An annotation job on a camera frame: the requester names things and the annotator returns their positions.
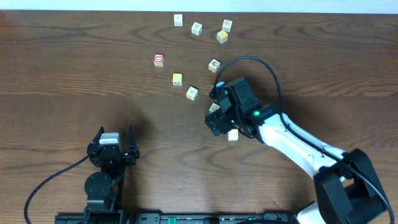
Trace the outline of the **yellow letter G block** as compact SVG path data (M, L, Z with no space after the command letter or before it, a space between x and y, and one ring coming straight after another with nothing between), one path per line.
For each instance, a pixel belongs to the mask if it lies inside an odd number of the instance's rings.
M208 69L212 71L213 73L216 73L219 68L221 67L221 62L219 62L217 59L212 59L211 62L208 64Z

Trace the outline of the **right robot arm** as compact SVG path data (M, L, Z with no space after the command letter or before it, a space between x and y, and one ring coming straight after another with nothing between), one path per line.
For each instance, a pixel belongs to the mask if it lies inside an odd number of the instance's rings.
M217 82L209 97L219 108L206 115L214 136L234 129L277 149L312 179L316 201L281 223L367 223L392 208L368 155L331 146L297 126L280 106L264 105L239 78Z

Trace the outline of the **yellow letter K block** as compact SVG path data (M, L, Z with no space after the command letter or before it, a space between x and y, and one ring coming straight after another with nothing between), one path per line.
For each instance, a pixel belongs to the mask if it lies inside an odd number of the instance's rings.
M198 89L196 89L193 86L190 86L189 89L186 92L186 97L192 101L194 101L196 99L196 97L198 96Z

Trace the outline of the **green edged wooden block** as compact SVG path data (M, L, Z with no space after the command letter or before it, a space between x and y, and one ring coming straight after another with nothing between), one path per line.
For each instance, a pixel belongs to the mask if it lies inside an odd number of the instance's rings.
M209 108L209 114L214 113L215 111L217 111L218 109L220 109L220 106L217 105L216 103L212 103L212 105Z

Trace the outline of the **plain white wooden block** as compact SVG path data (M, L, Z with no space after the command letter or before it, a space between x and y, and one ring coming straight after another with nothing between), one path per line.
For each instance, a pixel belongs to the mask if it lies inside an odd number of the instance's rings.
M232 129L227 133L229 141L237 141L239 139L239 131L237 129Z

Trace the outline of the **yellow block with ball picture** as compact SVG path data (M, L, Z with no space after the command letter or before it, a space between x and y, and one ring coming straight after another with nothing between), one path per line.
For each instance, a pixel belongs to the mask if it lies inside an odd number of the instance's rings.
M172 77L172 83L175 86L181 86L182 85L182 78L183 75L181 73L174 73Z

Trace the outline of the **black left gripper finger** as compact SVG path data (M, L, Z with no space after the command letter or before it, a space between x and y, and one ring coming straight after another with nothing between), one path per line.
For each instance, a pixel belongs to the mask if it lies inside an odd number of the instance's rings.
M93 144L99 144L100 143L100 137L104 133L104 127L100 127L99 131L97 132L96 136L93 138L92 143Z
M134 131L132 126L128 127L128 142L127 142L128 149L137 149L136 140L134 137Z

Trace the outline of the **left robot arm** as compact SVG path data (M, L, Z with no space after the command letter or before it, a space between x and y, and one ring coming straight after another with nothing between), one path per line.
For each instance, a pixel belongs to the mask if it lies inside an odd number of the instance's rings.
M127 166L134 166L140 158L133 128L127 135L127 152L122 152L119 133L106 133L100 128L89 143L87 154L90 162L100 168L85 182L87 206L85 223L135 223L135 217L122 208L124 173Z

